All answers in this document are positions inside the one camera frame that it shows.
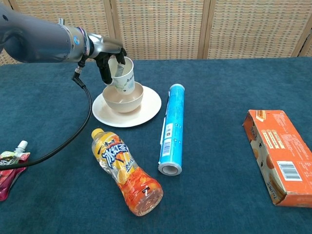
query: plastic bottle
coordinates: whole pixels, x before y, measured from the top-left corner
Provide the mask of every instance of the plastic bottle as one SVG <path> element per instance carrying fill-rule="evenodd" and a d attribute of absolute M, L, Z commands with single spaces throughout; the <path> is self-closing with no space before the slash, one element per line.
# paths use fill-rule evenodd
<path fill-rule="evenodd" d="M 143 216 L 155 208 L 163 197 L 161 185 L 137 165 L 120 137 L 99 128 L 91 136 L 95 158 L 117 183 L 130 211 Z"/>

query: wooden frame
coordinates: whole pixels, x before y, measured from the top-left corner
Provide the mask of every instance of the wooden frame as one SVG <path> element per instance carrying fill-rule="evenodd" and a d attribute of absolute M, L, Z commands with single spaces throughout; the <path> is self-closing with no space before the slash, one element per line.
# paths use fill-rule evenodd
<path fill-rule="evenodd" d="M 111 2 L 110 0 L 103 0 L 103 3 L 104 3 L 104 8 L 105 8 L 109 36 L 111 38 L 116 38 L 112 9 L 111 9 Z"/>
<path fill-rule="evenodd" d="M 311 31 L 310 35 L 308 36 L 306 43 L 302 47 L 302 50 L 301 50 L 299 56 L 307 56 L 307 52 L 311 46 L 312 46 L 312 31 Z"/>
<path fill-rule="evenodd" d="M 16 4 L 15 0 L 3 0 L 4 4 L 10 6 L 15 11 L 20 11 L 19 6 Z"/>
<path fill-rule="evenodd" d="M 121 32 L 120 32 L 120 26 L 119 26 L 119 20 L 118 20 L 118 10 L 117 10 L 116 0 L 109 0 L 109 1 L 111 3 L 111 14 L 112 14 L 112 17 L 113 17 L 115 38 L 116 39 L 121 39 Z"/>
<path fill-rule="evenodd" d="M 216 0 L 204 1 L 198 45 L 198 59 L 207 59 L 206 55 L 208 54 L 211 26 L 214 20 L 215 1 Z"/>
<path fill-rule="evenodd" d="M 296 45 L 296 47 L 294 48 L 293 52 L 292 52 L 292 57 L 297 57 L 299 56 L 299 53 L 300 53 L 300 49 L 302 48 L 302 46 L 304 46 L 304 42 L 306 40 L 306 38 L 309 36 L 309 33 L 311 31 L 311 28 L 312 28 L 312 14 L 310 15 L 310 18 L 308 19 L 308 22 L 306 24 L 306 27 L 304 28 L 301 36 L 300 36 L 300 39 Z"/>

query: orange box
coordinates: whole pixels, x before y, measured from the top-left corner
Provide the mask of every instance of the orange box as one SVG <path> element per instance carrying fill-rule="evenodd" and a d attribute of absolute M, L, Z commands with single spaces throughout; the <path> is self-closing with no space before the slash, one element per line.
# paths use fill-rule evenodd
<path fill-rule="evenodd" d="M 243 126 L 273 204 L 312 208 L 312 153 L 285 112 L 249 110 Z"/>

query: blue tube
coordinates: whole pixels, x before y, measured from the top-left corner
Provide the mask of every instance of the blue tube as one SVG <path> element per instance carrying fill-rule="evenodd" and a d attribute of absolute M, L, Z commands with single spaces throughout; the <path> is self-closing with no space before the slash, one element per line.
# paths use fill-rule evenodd
<path fill-rule="evenodd" d="M 174 84 L 169 89 L 158 162 L 158 170 L 167 176 L 182 172 L 184 91 L 181 84 Z"/>

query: yellow bottle cap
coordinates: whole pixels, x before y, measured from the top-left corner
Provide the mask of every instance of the yellow bottle cap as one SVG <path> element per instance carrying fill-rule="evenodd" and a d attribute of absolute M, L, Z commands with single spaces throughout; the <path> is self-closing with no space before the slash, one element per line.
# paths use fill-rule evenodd
<path fill-rule="evenodd" d="M 104 131 L 103 131 L 101 128 L 96 128 L 96 129 L 94 129 L 94 130 L 92 131 L 92 133 L 91 133 L 92 139 L 94 139 L 95 136 L 96 136 L 96 134 L 98 134 L 98 133 L 104 133 Z"/>

